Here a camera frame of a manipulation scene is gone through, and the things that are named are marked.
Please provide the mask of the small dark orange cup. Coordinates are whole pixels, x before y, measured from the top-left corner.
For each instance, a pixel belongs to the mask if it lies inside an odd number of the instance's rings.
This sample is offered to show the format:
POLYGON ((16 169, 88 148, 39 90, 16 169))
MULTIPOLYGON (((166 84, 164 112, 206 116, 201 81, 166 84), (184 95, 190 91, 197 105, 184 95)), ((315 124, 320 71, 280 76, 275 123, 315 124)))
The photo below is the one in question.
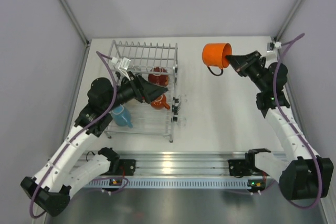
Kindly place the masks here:
POLYGON ((157 109, 157 110, 160 110, 160 109, 163 109, 163 108, 165 108, 167 110, 171 109, 170 105, 167 103, 166 96, 164 94, 159 96, 153 102, 151 102, 151 107, 153 107, 154 109, 157 109))

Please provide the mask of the red cup white inside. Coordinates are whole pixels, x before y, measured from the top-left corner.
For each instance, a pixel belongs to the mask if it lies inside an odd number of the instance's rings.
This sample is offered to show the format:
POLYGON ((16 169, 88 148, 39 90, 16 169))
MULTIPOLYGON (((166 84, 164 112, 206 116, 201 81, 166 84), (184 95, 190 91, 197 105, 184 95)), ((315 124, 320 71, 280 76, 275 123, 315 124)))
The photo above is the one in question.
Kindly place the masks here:
POLYGON ((166 73, 166 69, 162 67, 154 67, 151 69, 151 73, 148 75, 148 81, 150 83, 166 87, 170 82, 170 76, 166 73))

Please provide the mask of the orange mug black handle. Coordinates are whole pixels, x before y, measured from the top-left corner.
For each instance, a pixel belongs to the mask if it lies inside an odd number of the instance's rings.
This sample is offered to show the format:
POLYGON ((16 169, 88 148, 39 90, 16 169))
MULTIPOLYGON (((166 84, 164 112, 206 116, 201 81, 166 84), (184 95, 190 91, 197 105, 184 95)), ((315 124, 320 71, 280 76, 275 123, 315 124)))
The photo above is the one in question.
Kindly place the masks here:
POLYGON ((224 69, 229 66, 227 56, 232 54, 232 46, 230 43, 215 43, 206 44, 202 51, 202 61, 214 76, 221 76, 224 73, 224 69), (220 73, 214 73, 211 67, 217 67, 220 69, 220 73))

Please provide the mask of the blue mug white inside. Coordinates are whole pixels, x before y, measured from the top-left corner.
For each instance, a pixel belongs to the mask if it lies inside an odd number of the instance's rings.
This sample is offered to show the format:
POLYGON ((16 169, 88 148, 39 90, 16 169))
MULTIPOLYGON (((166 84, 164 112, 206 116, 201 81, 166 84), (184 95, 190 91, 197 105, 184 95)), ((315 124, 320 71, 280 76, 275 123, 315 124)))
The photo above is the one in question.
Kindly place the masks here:
POLYGON ((110 111, 115 124, 120 127, 133 128, 132 115, 130 111, 123 105, 120 105, 110 111))

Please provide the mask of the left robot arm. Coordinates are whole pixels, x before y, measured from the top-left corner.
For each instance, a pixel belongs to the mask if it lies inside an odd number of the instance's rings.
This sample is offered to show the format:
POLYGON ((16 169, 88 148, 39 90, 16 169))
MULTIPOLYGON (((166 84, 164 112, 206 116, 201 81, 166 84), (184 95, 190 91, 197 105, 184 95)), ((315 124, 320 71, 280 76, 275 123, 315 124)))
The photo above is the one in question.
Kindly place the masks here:
POLYGON ((60 148, 40 171, 22 180, 20 186, 31 199, 29 207, 38 205, 43 212, 55 217, 86 184, 103 174, 115 175, 120 167, 120 156, 111 147, 103 147, 76 170, 73 167, 112 122, 113 109, 131 100, 150 104, 167 91, 167 87, 150 83, 137 74, 121 86, 115 79, 95 79, 87 93, 87 105, 60 148))

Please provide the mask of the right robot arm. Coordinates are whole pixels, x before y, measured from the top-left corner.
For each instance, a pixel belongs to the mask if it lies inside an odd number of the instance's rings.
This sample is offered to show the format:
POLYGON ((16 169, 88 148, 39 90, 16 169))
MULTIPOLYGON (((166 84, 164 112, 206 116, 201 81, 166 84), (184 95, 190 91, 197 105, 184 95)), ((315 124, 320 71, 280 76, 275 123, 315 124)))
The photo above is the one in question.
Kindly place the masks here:
POLYGON ((265 172, 278 183, 287 200, 326 197, 334 165, 312 148, 293 117, 283 91, 287 67, 280 62, 266 67, 266 59, 258 51, 225 59, 239 76, 248 77, 259 89, 257 108, 275 132, 287 159, 282 161, 266 148, 251 149, 245 153, 245 169, 253 175, 265 172))

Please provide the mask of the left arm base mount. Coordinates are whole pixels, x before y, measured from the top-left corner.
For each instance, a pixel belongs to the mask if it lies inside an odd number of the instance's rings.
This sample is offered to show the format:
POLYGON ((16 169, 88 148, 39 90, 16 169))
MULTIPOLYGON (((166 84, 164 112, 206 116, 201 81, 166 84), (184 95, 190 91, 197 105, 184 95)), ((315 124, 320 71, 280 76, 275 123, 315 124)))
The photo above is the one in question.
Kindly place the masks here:
POLYGON ((104 147, 98 151, 98 155, 105 156, 110 162, 109 168, 102 176, 133 176, 136 167, 136 160, 122 159, 113 148, 104 147))

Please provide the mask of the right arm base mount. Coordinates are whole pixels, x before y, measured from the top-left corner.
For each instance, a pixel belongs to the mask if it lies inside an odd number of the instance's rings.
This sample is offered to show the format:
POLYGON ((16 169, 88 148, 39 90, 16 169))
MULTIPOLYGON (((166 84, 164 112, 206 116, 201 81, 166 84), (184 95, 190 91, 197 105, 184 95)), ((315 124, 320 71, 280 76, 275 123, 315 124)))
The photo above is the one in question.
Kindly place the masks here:
POLYGON ((269 149, 257 148, 251 149, 240 159, 229 159, 228 168, 230 176, 242 178, 244 176, 260 176, 262 170, 255 166, 255 155, 259 153, 271 153, 269 149))

